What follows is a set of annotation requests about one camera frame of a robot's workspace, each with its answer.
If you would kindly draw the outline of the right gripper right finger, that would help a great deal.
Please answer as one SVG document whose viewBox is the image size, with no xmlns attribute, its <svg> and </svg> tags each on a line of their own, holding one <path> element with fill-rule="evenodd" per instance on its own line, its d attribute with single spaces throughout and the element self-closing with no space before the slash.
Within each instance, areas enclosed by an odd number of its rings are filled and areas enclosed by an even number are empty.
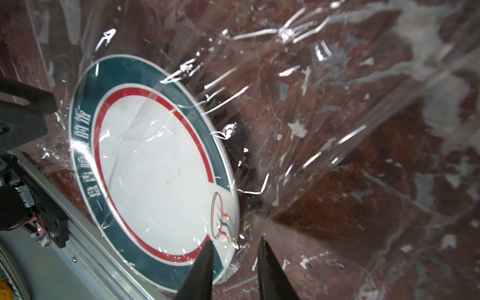
<svg viewBox="0 0 480 300">
<path fill-rule="evenodd" d="M 300 300 L 269 243 L 262 237 L 257 249 L 257 273 L 261 300 Z"/>
</svg>

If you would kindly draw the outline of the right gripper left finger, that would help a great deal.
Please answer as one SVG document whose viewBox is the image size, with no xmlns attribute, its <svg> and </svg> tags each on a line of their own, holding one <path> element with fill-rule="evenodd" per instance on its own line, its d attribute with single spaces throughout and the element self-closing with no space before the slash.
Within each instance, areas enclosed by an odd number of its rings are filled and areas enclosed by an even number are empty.
<svg viewBox="0 0 480 300">
<path fill-rule="evenodd" d="M 210 300 L 213 289 L 214 246 L 208 240 L 202 247 L 174 300 Z"/>
</svg>

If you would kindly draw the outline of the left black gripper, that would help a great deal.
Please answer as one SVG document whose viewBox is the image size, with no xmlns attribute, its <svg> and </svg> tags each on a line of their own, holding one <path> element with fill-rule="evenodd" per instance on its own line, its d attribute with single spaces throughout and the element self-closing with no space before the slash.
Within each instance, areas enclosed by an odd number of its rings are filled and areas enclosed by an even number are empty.
<svg viewBox="0 0 480 300">
<path fill-rule="evenodd" d="M 1 77 L 1 153 L 47 135 L 57 109 L 53 93 Z"/>
</svg>

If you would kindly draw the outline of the white plate green rim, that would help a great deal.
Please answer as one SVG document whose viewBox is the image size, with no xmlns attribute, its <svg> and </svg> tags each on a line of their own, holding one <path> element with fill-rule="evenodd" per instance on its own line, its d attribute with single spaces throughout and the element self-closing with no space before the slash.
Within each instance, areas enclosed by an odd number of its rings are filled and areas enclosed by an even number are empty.
<svg viewBox="0 0 480 300">
<path fill-rule="evenodd" d="M 111 55 L 76 85 L 73 170 L 96 226 L 123 263 L 175 292 L 206 244 L 213 281 L 240 245 L 240 204 L 225 147 L 200 103 L 143 58 Z"/>
</svg>

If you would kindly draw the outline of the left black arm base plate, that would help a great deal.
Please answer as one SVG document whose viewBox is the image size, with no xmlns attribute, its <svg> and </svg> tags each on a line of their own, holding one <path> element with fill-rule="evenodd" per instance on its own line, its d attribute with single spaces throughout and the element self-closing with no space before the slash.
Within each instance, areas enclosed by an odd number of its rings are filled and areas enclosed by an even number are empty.
<svg viewBox="0 0 480 300">
<path fill-rule="evenodd" d="M 68 217 L 23 169 L 18 158 L 1 155 L 1 231 L 24 228 L 42 246 L 64 248 L 69 240 Z"/>
</svg>

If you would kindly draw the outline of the clear plastic wrap sheet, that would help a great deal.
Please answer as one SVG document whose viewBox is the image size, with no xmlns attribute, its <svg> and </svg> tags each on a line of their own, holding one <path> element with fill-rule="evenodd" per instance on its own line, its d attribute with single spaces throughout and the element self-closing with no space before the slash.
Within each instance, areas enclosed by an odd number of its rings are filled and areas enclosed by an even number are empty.
<svg viewBox="0 0 480 300">
<path fill-rule="evenodd" d="M 424 101 L 430 137 L 390 129 L 367 149 L 380 176 L 415 180 L 479 151 L 478 1 L 28 1 L 36 44 L 59 109 L 33 160 L 73 170 L 75 88 L 106 56 L 150 61 L 200 103 L 221 140 L 239 197 L 239 247 L 260 216 L 290 208 L 368 134 Z"/>
</svg>

